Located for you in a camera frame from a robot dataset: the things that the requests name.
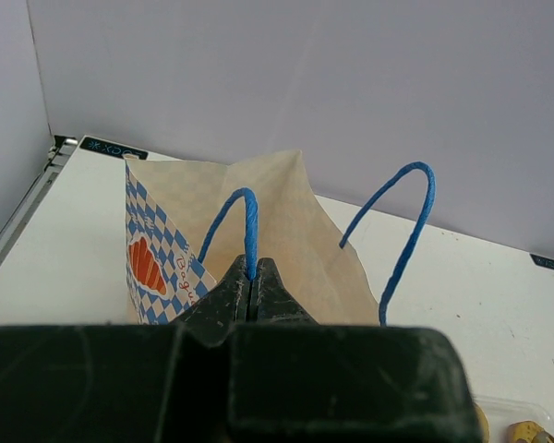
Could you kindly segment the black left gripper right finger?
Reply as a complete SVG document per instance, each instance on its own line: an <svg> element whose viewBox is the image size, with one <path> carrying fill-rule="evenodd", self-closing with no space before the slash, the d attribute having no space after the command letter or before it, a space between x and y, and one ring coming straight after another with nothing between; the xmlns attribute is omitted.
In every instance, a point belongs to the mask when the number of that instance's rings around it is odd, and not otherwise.
<svg viewBox="0 0 554 443"><path fill-rule="evenodd" d="M479 442L459 354L428 328L320 325L259 261L228 337L225 423L236 442Z"/></svg>

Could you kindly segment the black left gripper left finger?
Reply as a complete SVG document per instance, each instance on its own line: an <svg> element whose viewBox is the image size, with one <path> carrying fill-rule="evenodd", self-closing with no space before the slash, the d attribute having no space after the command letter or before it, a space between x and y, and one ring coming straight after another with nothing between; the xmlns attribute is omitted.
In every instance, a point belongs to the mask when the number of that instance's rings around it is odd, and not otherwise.
<svg viewBox="0 0 554 443"><path fill-rule="evenodd" d="M0 326L0 442L247 442L227 366L180 323Z"/></svg>

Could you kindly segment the paper bread bag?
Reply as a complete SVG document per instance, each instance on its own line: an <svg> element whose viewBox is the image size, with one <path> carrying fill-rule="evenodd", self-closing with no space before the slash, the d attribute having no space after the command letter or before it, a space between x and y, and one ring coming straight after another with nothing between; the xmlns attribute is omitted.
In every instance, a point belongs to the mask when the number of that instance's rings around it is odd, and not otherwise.
<svg viewBox="0 0 554 443"><path fill-rule="evenodd" d="M238 256L259 276L269 257L285 288L317 321L383 326L436 196L423 162L400 173L424 173L427 191L415 227L380 297L349 243L359 224L339 229L319 204L298 150L230 165L126 159L128 318L167 324L203 299Z"/></svg>

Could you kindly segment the heart toast slice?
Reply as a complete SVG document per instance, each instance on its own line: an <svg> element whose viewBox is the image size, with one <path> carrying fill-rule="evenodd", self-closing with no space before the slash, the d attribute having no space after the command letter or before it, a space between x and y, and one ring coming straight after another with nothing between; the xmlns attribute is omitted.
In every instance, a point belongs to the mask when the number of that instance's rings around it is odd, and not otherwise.
<svg viewBox="0 0 554 443"><path fill-rule="evenodd" d="M554 443L554 436L534 421L522 421L508 427L507 441L509 443Z"/></svg>

